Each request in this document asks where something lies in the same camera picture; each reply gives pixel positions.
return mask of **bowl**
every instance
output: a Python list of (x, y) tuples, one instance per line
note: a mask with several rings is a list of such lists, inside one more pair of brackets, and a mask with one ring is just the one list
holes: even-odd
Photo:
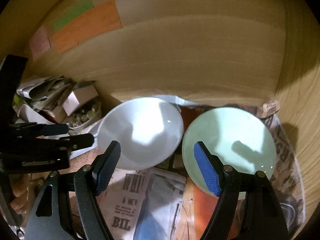
[[(267, 127), (254, 115), (237, 108), (215, 108), (197, 117), (188, 127), (182, 142), (182, 158), (193, 182), (213, 195), (206, 186), (194, 157), (196, 142), (203, 141), (211, 154), (237, 171), (265, 172), (271, 178), (276, 166), (276, 147)], [(245, 198), (245, 192), (239, 199)]]
[(182, 135), (183, 121), (175, 106), (159, 98), (136, 98), (103, 118), (97, 141), (102, 152), (112, 140), (120, 143), (117, 168), (142, 170), (170, 157)]

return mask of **sticky note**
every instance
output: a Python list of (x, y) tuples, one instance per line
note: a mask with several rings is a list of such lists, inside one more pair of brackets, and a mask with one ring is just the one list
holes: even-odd
[(122, 28), (115, 0), (110, 0), (84, 12), (52, 36), (58, 53), (104, 32)]
[(66, 14), (62, 18), (53, 23), (54, 32), (57, 32), (58, 30), (62, 29), (70, 21), (72, 21), (73, 19), (77, 18), (78, 16), (92, 8), (92, 0), (83, 1), (82, 3), (72, 7), (68, 12), (66, 12)]
[(33, 61), (41, 57), (47, 50), (51, 48), (47, 31), (43, 25), (29, 40), (29, 46), (31, 49)]

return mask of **blue rubber pad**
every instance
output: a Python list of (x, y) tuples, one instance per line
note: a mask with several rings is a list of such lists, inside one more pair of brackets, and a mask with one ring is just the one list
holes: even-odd
[(215, 196), (219, 196), (221, 188), (219, 186), (218, 175), (212, 167), (212, 165), (210, 164), (199, 143), (195, 144), (193, 152), (196, 162), (201, 171), (202, 177), (204, 178), (204, 181), (208, 187), (208, 190), (212, 192)]

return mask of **pile of packaging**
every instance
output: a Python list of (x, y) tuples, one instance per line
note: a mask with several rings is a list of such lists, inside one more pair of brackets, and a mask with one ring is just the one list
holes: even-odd
[(63, 76), (23, 80), (14, 98), (18, 122), (66, 123), (76, 133), (101, 118), (93, 81), (79, 83)]

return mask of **light green bowl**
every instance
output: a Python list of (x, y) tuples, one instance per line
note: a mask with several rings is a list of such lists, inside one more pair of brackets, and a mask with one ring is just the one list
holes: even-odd
[[(213, 195), (204, 182), (194, 158), (193, 147), (203, 141), (211, 154), (239, 172), (263, 171), (271, 178), (276, 166), (276, 147), (269, 130), (254, 115), (237, 108), (215, 108), (197, 117), (182, 142), (182, 158), (193, 182)], [(245, 192), (239, 199), (245, 198)]]

